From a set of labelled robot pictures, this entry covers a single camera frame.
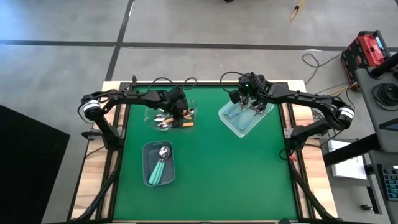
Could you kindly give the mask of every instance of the clear plastic tray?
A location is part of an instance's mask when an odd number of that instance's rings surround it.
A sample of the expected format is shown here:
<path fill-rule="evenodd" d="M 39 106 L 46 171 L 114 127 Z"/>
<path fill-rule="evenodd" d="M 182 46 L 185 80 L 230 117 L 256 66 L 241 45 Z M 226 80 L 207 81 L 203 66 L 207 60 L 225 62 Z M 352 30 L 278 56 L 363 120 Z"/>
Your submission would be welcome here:
<path fill-rule="evenodd" d="M 243 138 L 247 135 L 247 133 L 274 108 L 273 104 L 268 103 L 266 110 L 261 114 L 257 114 L 256 110 L 250 108 L 250 104 L 252 102 L 254 102 L 254 100 L 249 100 L 247 107 L 242 110 L 240 103 L 236 103 L 234 105 L 229 101 L 218 111 L 220 120 L 222 120 L 222 122 L 224 122 L 224 124 L 227 125 L 227 127 L 229 127 L 230 130 L 232 130 L 239 138 Z M 230 115 L 238 112 L 241 112 L 241 114 L 233 118 L 230 117 Z"/>
<path fill-rule="evenodd" d="M 172 128 L 169 127 L 167 129 L 164 128 L 159 128 L 158 124 L 161 123 L 160 121 L 155 121 L 155 115 L 158 114 L 164 114 L 166 115 L 165 120 L 172 118 L 171 114 L 167 114 L 161 109 L 154 110 L 152 108 L 146 108 L 145 114 L 144 114 L 144 122 L 154 128 L 155 130 L 159 131 L 182 131 L 182 132 L 191 132 L 193 127 L 195 126 L 195 120 L 197 117 L 198 113 L 198 106 L 196 100 L 189 100 L 187 99 L 188 102 L 188 108 L 193 111 L 193 114 L 190 115 L 191 119 L 184 119 L 184 123 L 193 123 L 193 126 L 187 126 L 187 127 L 180 127 L 180 128 Z"/>

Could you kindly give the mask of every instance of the black panel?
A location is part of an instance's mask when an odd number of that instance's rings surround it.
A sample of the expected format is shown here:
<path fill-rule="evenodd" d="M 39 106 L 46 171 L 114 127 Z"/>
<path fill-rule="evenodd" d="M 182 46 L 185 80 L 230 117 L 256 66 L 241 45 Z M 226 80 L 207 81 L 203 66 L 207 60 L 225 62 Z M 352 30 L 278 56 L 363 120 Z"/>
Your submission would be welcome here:
<path fill-rule="evenodd" d="M 69 134 L 0 105 L 2 223 L 40 223 Z"/>

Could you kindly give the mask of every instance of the green mat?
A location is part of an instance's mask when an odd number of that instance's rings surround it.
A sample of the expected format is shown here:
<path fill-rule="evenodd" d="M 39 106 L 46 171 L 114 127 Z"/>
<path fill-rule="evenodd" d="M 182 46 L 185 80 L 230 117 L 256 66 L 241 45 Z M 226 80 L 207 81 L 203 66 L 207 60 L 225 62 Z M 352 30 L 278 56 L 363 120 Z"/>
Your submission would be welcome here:
<path fill-rule="evenodd" d="M 114 220 L 296 220 L 278 107 L 244 138 L 218 117 L 229 101 L 221 87 L 195 87 L 198 102 L 190 133 L 162 132 L 144 123 L 146 107 L 131 106 Z M 142 147 L 173 145 L 175 180 L 148 187 L 142 181 Z"/>

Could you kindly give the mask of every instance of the electronic equipment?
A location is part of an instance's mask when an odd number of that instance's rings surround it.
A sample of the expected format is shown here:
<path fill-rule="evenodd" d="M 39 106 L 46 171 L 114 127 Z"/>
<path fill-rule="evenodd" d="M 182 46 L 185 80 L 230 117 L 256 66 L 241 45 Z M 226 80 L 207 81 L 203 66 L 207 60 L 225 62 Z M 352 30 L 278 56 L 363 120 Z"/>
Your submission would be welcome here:
<path fill-rule="evenodd" d="M 359 32 L 354 41 L 342 52 L 340 58 L 349 85 L 357 81 L 355 70 L 359 68 L 377 67 L 390 56 L 390 52 L 388 51 L 380 31 Z M 353 86 L 352 90 L 360 91 L 359 85 Z"/>
<path fill-rule="evenodd" d="M 398 164 L 378 164 L 380 175 L 383 178 L 383 192 L 386 200 L 398 202 Z"/>

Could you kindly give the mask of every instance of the gray floor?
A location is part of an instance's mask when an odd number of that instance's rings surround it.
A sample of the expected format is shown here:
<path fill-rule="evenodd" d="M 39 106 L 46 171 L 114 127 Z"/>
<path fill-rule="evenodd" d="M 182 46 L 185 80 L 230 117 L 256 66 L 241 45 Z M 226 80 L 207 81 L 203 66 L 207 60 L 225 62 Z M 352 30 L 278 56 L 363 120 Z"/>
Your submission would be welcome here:
<path fill-rule="evenodd" d="M 115 42 L 128 0 L 0 0 L 0 40 Z M 347 46 L 361 30 L 379 29 L 398 47 L 394 0 L 307 0 L 293 22 L 299 1 L 136 0 L 125 42 Z M 72 135 L 43 222 L 67 217 L 89 126 L 76 114 L 84 94 L 100 90 L 113 47 L 0 45 L 0 103 Z M 262 73 L 269 80 L 307 80 L 313 69 L 298 50 L 122 48 L 113 80 L 197 77 L 217 80 L 229 70 Z M 311 52 L 324 62 L 339 52 Z M 308 92 L 344 83 L 338 59 L 320 68 Z M 332 93 L 339 88 L 328 90 Z M 361 94 L 349 93 L 356 117 L 340 138 L 361 138 L 373 128 Z M 361 211 L 365 187 L 331 181 L 344 220 L 387 223 L 385 215 Z"/>

